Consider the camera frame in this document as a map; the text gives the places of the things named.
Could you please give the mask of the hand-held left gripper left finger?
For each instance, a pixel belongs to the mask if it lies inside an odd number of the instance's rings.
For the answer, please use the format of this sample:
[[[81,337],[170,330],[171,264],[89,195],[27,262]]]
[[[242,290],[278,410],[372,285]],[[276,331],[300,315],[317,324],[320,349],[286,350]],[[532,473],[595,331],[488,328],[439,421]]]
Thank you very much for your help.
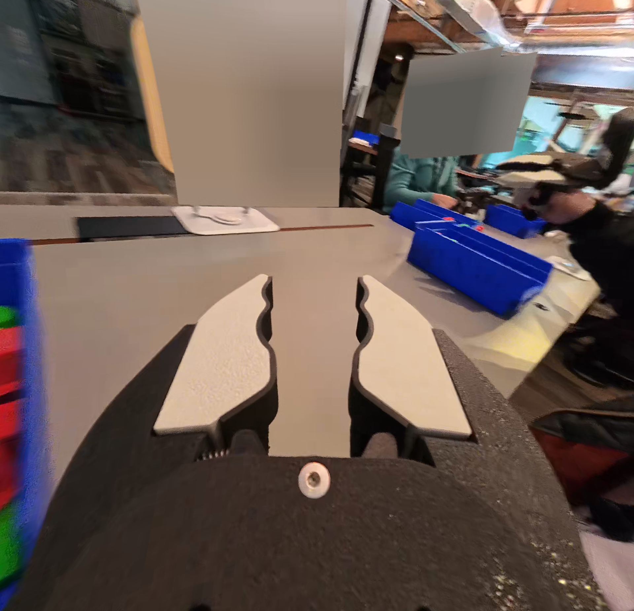
[[[154,424],[157,435],[268,437],[278,412],[271,347],[273,279],[265,274],[227,294],[197,321]]]

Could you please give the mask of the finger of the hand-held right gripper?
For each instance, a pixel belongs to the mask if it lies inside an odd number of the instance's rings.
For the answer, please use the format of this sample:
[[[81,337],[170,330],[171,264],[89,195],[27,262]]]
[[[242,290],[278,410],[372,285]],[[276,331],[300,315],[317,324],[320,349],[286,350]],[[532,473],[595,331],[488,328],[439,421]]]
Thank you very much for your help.
[[[557,171],[557,159],[548,152],[518,155],[495,166],[502,174],[511,172]]]
[[[539,187],[570,192],[573,184],[557,171],[511,171],[498,177],[498,184],[514,192],[532,191]]]

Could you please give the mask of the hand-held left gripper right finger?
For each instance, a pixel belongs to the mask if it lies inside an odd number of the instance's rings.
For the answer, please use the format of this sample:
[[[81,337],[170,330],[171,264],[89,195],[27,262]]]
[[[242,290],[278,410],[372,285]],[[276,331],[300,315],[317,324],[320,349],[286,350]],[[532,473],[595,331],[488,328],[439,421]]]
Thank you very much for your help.
[[[430,322],[376,278],[358,278],[358,347],[353,354],[348,411],[351,427],[368,435],[407,431],[469,440],[473,429]]]

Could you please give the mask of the blue storage bin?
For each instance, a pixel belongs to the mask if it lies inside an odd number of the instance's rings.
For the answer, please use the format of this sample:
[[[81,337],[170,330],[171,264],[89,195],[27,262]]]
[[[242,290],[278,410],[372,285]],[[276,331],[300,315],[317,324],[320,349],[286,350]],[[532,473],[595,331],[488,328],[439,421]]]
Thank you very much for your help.
[[[408,262],[506,319],[540,294],[553,266],[468,226],[417,221]]]
[[[21,440],[22,493],[20,508],[21,569],[1,591],[1,608],[18,588],[30,559],[52,495],[52,467],[44,385],[43,336],[32,245],[25,239],[1,239],[1,305],[14,306],[25,341]]]
[[[484,226],[476,219],[420,199],[413,206],[402,202],[396,203],[389,218],[412,232],[419,225],[436,228],[457,226],[474,229],[478,232],[484,230]]]
[[[519,239],[532,239],[542,234],[547,222],[541,218],[527,219],[520,210],[504,204],[490,204],[484,224]]]

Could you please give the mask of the pile of mega blocks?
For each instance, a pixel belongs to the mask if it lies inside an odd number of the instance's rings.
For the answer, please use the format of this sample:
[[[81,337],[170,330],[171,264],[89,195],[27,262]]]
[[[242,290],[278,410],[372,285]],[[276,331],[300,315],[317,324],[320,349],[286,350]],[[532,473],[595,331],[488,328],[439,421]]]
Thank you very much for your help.
[[[23,327],[14,306],[1,306],[1,591],[21,569],[21,440],[25,374]]]

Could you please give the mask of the person's right hand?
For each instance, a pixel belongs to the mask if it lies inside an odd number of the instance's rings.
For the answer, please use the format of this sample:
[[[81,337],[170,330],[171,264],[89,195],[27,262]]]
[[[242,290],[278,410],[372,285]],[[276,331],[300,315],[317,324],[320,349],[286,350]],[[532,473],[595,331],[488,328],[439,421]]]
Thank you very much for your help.
[[[555,227],[561,227],[580,219],[591,211],[597,201],[581,190],[553,192],[543,206],[540,218]]]

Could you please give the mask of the dark tablet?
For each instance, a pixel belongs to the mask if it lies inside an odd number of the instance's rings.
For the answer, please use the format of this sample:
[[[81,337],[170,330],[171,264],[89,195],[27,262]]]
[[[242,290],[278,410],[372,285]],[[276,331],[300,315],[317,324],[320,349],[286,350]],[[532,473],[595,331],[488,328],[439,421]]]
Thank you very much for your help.
[[[111,216],[75,219],[80,242],[192,236],[175,216]]]

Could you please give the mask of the instruction sheet board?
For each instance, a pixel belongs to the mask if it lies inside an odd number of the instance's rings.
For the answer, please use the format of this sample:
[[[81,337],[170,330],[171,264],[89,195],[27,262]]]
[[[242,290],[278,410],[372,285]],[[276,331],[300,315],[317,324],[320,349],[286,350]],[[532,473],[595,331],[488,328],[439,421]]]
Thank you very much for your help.
[[[157,79],[141,15],[133,18],[130,28],[131,52],[152,152],[158,163],[174,174],[174,165],[163,118]]]

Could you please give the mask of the person's white garment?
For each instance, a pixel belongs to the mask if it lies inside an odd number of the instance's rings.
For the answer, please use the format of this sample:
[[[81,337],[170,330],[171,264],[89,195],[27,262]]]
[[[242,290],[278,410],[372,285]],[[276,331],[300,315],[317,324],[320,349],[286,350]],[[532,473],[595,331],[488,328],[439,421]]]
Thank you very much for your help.
[[[614,541],[581,526],[582,549],[610,610],[633,610],[633,542]]]

